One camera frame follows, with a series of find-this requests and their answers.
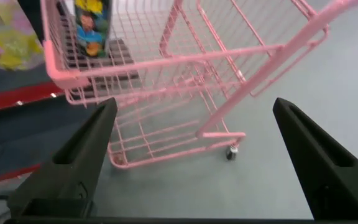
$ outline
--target packaging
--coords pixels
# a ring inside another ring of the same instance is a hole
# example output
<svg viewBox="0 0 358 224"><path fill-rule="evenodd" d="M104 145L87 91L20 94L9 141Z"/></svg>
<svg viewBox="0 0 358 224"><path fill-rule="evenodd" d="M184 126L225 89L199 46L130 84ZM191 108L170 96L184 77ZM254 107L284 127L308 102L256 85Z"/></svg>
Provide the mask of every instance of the packaging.
<svg viewBox="0 0 358 224"><path fill-rule="evenodd" d="M109 40L111 0L75 0L75 21L80 52L87 57L105 57Z"/></svg>
<svg viewBox="0 0 358 224"><path fill-rule="evenodd" d="M0 68L27 70L43 62L43 48L20 5L0 0Z"/></svg>

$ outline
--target colorful box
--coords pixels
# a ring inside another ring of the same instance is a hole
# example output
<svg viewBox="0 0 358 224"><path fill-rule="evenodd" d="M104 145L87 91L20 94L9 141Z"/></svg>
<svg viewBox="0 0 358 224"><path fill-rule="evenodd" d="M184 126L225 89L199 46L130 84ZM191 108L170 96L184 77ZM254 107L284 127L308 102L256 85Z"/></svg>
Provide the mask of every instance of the colorful box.
<svg viewBox="0 0 358 224"><path fill-rule="evenodd" d="M111 4L111 0L75 0L78 48L83 55L106 56Z"/></svg>

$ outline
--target pink metal frame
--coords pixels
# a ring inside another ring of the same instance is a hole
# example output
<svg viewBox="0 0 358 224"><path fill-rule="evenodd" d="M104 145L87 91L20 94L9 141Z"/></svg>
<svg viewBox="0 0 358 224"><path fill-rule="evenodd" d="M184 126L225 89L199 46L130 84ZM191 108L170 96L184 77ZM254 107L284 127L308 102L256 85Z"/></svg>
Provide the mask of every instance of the pink metal frame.
<svg viewBox="0 0 358 224"><path fill-rule="evenodd" d="M142 6L117 1L111 30L129 50L123 50L117 42L114 49L108 49L106 58L81 58L73 21L58 15L54 8L57 1L61 0L41 0L48 74L73 105L117 99L120 112L113 133L118 138L112 138L108 152L112 164L123 169L238 146L246 135L229 132L224 116L245 96L257 96L275 83L322 43L331 20L358 4L358 0L337 0L316 12L305 0L258 1L262 7L254 9L256 14L263 14L269 7L272 11L267 14L282 8L283 17L291 10L297 12L297 18L289 19L287 24L279 24L284 19L276 19L267 27L269 16L255 19L245 12L253 9L247 5L249 1L225 0L218 5L222 1L175 0L168 11L161 6L166 1L161 0L150 1L149 6L146 1ZM224 23L222 17L232 18L232 24ZM293 22L301 18L303 28L286 39L295 27ZM131 79L133 72L139 78ZM222 105L219 96L225 100ZM197 99L202 99L197 105L204 105L205 113L180 124L147 130L144 121L185 110ZM139 134L125 137L130 125L137 126ZM202 140L212 142L192 146ZM129 158L130 153L141 150L145 150L143 154Z"/></svg>

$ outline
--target blue carpet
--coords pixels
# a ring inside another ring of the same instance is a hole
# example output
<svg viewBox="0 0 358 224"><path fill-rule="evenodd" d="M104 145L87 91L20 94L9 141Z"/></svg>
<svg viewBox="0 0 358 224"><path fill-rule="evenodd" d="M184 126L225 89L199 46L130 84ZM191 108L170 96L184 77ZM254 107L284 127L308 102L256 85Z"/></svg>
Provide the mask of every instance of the blue carpet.
<svg viewBox="0 0 358 224"><path fill-rule="evenodd" d="M64 97L0 111L0 175L47 160L88 119L95 107Z"/></svg>

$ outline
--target red trim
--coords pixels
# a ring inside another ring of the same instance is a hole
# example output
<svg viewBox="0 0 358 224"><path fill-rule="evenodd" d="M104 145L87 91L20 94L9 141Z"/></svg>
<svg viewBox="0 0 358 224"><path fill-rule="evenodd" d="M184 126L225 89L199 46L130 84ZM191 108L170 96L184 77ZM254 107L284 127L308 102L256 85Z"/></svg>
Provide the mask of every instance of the red trim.
<svg viewBox="0 0 358 224"><path fill-rule="evenodd" d="M10 172L10 173L4 174L4 175L0 175L0 182L4 181L4 180L9 180L9 179L16 178L16 177L18 177L20 175L28 174L30 172L35 171L39 167L40 167L40 165L35 165L35 166L32 166L32 167L27 167L25 169L21 169L21 170Z"/></svg>
<svg viewBox="0 0 358 224"><path fill-rule="evenodd" d="M2 92L0 93L0 110L17 106L18 101L21 101L24 104L50 98L51 93L58 96L62 95L64 92L52 82Z"/></svg>

